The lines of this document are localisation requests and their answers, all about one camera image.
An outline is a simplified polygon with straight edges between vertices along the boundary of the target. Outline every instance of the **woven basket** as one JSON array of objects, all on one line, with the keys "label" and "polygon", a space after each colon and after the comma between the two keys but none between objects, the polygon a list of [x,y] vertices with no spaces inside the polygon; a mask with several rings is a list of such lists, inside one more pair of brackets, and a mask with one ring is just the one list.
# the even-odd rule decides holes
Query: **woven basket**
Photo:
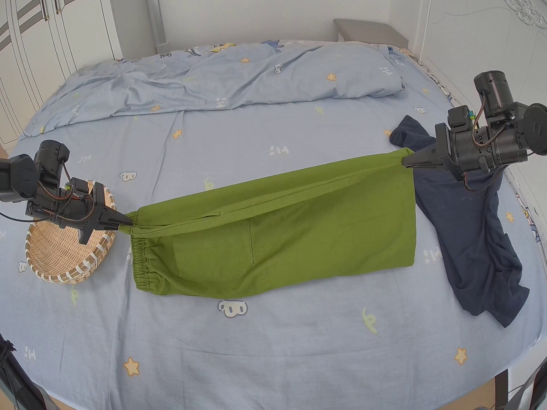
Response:
[{"label": "woven basket", "polygon": [[[87,185],[91,192],[93,181]],[[116,209],[114,196],[105,187],[105,202]],[[115,231],[93,231],[87,244],[78,242],[78,230],[59,228],[51,222],[32,222],[25,241],[27,263],[36,276],[57,284],[78,284],[89,277],[105,258]]]}]

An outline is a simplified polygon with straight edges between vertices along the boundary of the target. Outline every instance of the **nightstand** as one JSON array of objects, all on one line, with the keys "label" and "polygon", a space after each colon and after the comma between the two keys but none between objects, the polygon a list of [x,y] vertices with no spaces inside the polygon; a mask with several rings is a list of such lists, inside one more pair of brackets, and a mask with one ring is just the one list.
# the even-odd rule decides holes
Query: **nightstand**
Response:
[{"label": "nightstand", "polygon": [[409,41],[393,27],[373,21],[336,19],[334,24],[338,29],[338,41],[359,41],[371,44],[395,45],[407,49]]}]

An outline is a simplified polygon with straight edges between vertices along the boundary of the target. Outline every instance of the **white headboard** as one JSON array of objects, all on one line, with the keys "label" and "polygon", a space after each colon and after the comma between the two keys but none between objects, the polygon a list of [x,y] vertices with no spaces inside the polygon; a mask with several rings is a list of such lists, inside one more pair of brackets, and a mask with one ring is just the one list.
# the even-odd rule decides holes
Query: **white headboard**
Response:
[{"label": "white headboard", "polygon": [[[516,101],[547,104],[547,0],[422,0],[416,32],[412,52],[469,108],[480,108],[473,78],[488,70],[505,72]],[[509,170],[546,246],[547,157]]]}]

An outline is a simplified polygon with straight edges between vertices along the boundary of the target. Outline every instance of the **navy garment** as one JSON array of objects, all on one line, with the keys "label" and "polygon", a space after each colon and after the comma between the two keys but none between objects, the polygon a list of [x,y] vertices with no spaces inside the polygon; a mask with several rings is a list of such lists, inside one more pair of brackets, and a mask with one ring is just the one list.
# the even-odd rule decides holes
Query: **navy garment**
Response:
[{"label": "navy garment", "polygon": [[[418,151],[435,138],[407,115],[389,141]],[[416,203],[435,226],[446,275],[460,305],[475,316],[489,311],[507,327],[530,290],[519,285],[522,264],[498,218],[502,178],[497,172],[469,172],[472,189],[491,181],[487,189],[471,192],[448,171],[414,169]]]}]

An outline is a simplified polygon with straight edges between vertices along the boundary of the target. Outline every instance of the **carved floral ornament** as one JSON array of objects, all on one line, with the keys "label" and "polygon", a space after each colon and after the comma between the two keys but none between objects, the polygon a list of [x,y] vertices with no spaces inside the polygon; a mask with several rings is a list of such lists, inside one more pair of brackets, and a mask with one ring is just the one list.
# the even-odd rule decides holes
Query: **carved floral ornament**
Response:
[{"label": "carved floral ornament", "polygon": [[547,29],[547,21],[543,14],[537,11],[530,0],[505,0],[509,7],[516,12],[526,24]]}]

